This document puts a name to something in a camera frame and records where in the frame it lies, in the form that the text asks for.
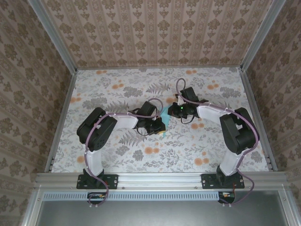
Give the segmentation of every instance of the robotic arm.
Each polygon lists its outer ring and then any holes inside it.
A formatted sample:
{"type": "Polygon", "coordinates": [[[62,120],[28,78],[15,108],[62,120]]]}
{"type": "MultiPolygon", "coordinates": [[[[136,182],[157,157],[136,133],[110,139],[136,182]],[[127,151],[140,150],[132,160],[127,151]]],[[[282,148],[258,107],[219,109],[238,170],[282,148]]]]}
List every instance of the robotic arm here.
{"type": "MultiPolygon", "coordinates": [[[[168,109],[168,114],[176,118],[187,118],[188,115],[193,115],[197,118],[211,120],[222,127],[223,137],[228,150],[223,161],[217,168],[216,179],[221,187],[233,186],[233,178],[237,173],[237,167],[241,163],[244,154],[252,148],[256,142],[255,135],[252,129],[255,128],[250,115],[245,108],[239,108],[234,113],[229,113],[225,109],[221,110],[217,107],[204,104],[207,100],[199,101],[192,87],[180,91],[181,96],[178,97],[178,102],[174,102],[168,109]],[[249,122],[252,128],[244,121],[238,118],[242,116],[249,122]]],[[[165,125],[160,117],[143,118],[142,116],[152,116],[157,110],[150,102],[145,102],[141,108],[129,111],[128,114],[112,114],[104,118],[101,123],[91,134],[88,141],[87,163],[93,175],[97,177],[103,176],[103,167],[101,163],[101,149],[107,142],[111,133],[120,128],[137,129],[145,128],[147,135],[157,134],[165,131],[165,125]]],[[[77,135],[82,144],[86,143],[87,137],[94,127],[94,124],[106,115],[106,111],[102,108],[96,108],[80,125],[77,130],[77,135]]],[[[84,175],[88,178],[88,173],[84,170],[84,175]]]]}
{"type": "MultiPolygon", "coordinates": [[[[182,97],[195,103],[205,103],[207,100],[199,101],[192,87],[180,91],[182,97]]],[[[193,115],[197,118],[208,119],[222,127],[222,133],[225,144],[228,148],[223,161],[217,168],[216,178],[221,186],[229,182],[229,178],[237,173],[237,166],[241,158],[249,148],[255,144],[255,135],[252,129],[233,113],[220,110],[209,105],[197,105],[185,102],[180,96],[176,95],[178,103],[174,102],[168,109],[168,114],[176,118],[187,118],[193,115]]],[[[235,113],[247,119],[253,128],[255,128],[252,119],[245,108],[235,110],[235,113]]]]}
{"type": "MultiPolygon", "coordinates": [[[[157,111],[156,106],[149,101],[146,101],[141,108],[129,111],[130,114],[115,114],[108,116],[101,121],[99,126],[93,131],[88,142],[89,151],[87,152],[87,162],[94,175],[99,176],[100,174],[103,174],[101,152],[97,150],[101,149],[106,144],[109,136],[114,130],[121,128],[136,129],[138,133],[140,133],[138,129],[145,128],[147,135],[165,131],[165,124],[160,117],[139,117],[152,116],[155,110],[157,111]]],[[[79,136],[79,141],[83,145],[86,143],[87,137],[94,124],[104,115],[106,115],[106,111],[97,107],[79,126],[77,135],[79,136]]]]}

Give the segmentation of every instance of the beige damask wallpaper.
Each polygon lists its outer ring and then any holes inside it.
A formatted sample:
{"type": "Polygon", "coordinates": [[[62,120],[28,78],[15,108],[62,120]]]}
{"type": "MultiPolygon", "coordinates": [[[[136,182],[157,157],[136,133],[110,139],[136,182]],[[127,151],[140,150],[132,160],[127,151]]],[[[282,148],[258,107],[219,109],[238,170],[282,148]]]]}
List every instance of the beige damask wallpaper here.
{"type": "Polygon", "coordinates": [[[0,225],[22,219],[70,78],[28,2],[0,0],[0,225]]]}
{"type": "Polygon", "coordinates": [[[287,0],[247,70],[279,170],[301,207],[301,1],[287,0]]]}
{"type": "Polygon", "coordinates": [[[272,0],[41,0],[77,67],[239,65],[272,0]]]}

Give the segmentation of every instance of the floral tablecloth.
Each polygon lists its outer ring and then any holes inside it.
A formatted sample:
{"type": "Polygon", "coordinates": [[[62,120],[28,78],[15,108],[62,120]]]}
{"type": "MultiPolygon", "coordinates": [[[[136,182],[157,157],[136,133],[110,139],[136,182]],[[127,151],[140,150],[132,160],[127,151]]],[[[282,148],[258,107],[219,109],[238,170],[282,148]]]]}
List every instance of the floral tablecloth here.
{"type": "MultiPolygon", "coordinates": [[[[82,172],[84,149],[76,130],[94,108],[127,112],[152,97],[167,107],[175,101],[178,78],[184,78],[186,87],[192,86],[199,99],[232,109],[244,107],[251,114],[237,68],[78,71],[52,172],[82,172]]],[[[172,117],[165,137],[119,129],[100,151],[106,172],[204,172],[216,170],[226,148],[218,124],[195,118],[183,125],[172,117]]],[[[240,169],[268,171],[260,144],[245,157],[240,169]]]]}

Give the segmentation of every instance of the aluminum frame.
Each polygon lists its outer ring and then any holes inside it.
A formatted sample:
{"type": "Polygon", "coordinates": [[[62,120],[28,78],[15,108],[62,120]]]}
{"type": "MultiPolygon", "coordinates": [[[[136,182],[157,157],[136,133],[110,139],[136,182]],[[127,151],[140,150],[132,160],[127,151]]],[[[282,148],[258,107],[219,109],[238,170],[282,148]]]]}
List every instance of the aluminum frame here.
{"type": "Polygon", "coordinates": [[[272,166],[272,170],[278,171],[276,161],[275,161],[272,149],[269,145],[268,136],[265,132],[264,125],[262,123],[262,120],[261,120],[261,117],[260,117],[260,114],[259,114],[259,110],[258,110],[256,101],[255,101],[254,94],[252,92],[252,88],[251,88],[248,76],[246,74],[246,71],[245,70],[240,70],[239,74],[240,74],[241,81],[244,85],[244,89],[245,89],[245,92],[246,92],[246,98],[248,99],[252,116],[254,118],[255,127],[257,128],[259,136],[260,136],[260,143],[262,145],[262,149],[268,155],[268,159],[266,159],[267,164],[270,163],[271,166],[272,166]]]}
{"type": "Polygon", "coordinates": [[[42,2],[40,0],[28,0],[34,12],[37,14],[38,19],[41,21],[44,29],[47,31],[50,39],[52,40],[55,48],[61,55],[61,58],[65,62],[70,73],[73,75],[76,73],[76,62],[70,55],[64,41],[61,39],[60,34],[55,29],[50,17],[48,16],[42,2]]]}
{"type": "Polygon", "coordinates": [[[125,67],[79,67],[79,71],[86,70],[117,70],[117,69],[164,69],[164,68],[222,68],[240,67],[240,65],[157,65],[157,66],[125,66],[125,67]]]}
{"type": "Polygon", "coordinates": [[[257,51],[259,50],[261,44],[263,43],[265,37],[267,36],[271,26],[274,24],[280,10],[285,4],[286,0],[275,0],[272,2],[267,14],[265,15],[252,43],[241,62],[243,70],[247,70],[250,66],[253,58],[255,57],[257,51]]]}
{"type": "MultiPolygon", "coordinates": [[[[201,174],[203,173],[117,173],[119,184],[114,192],[175,192],[175,191],[208,191],[202,189],[201,174]]],[[[290,226],[298,225],[300,216],[294,208],[294,200],[290,199],[288,182],[284,172],[246,172],[246,176],[251,177],[255,182],[255,191],[278,191],[283,199],[283,208],[290,226]]],[[[35,226],[43,195],[46,191],[59,192],[104,192],[105,190],[76,189],[79,173],[39,173],[30,200],[30,204],[25,214],[23,226],[35,226]]],[[[245,180],[245,189],[248,191],[251,182],[245,180]]]]}
{"type": "Polygon", "coordinates": [[[57,128],[56,128],[56,131],[55,131],[55,136],[53,138],[53,142],[52,142],[52,145],[51,145],[51,148],[50,148],[50,152],[49,152],[49,156],[48,156],[48,159],[47,159],[47,163],[46,163],[44,172],[51,171],[50,167],[53,164],[52,161],[54,161],[54,157],[56,155],[57,148],[58,148],[58,145],[60,143],[60,139],[61,139],[62,131],[63,131],[63,128],[64,128],[64,124],[65,124],[69,104],[70,104],[70,101],[71,101],[73,89],[74,89],[74,86],[75,86],[76,78],[77,78],[77,74],[75,74],[71,77],[69,88],[68,88],[66,98],[65,98],[65,101],[64,101],[64,105],[63,105],[63,108],[62,108],[61,116],[60,116],[60,119],[59,119],[58,124],[57,124],[57,128]]]}

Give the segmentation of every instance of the black mounting bracket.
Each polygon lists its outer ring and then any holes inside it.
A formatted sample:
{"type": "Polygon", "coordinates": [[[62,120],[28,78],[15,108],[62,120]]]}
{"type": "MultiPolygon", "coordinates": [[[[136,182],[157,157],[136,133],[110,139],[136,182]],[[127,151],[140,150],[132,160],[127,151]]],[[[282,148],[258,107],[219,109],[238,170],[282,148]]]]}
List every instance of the black mounting bracket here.
{"type": "Polygon", "coordinates": [[[223,184],[215,173],[204,173],[201,175],[201,180],[203,189],[245,188],[244,179],[239,173],[226,177],[223,184]]]}
{"type": "MultiPolygon", "coordinates": [[[[117,174],[104,174],[104,171],[98,175],[98,178],[103,180],[109,189],[117,189],[118,175],[117,174]]],[[[78,177],[77,189],[105,189],[105,186],[99,181],[90,176],[84,169],[84,174],[78,177]]]]}

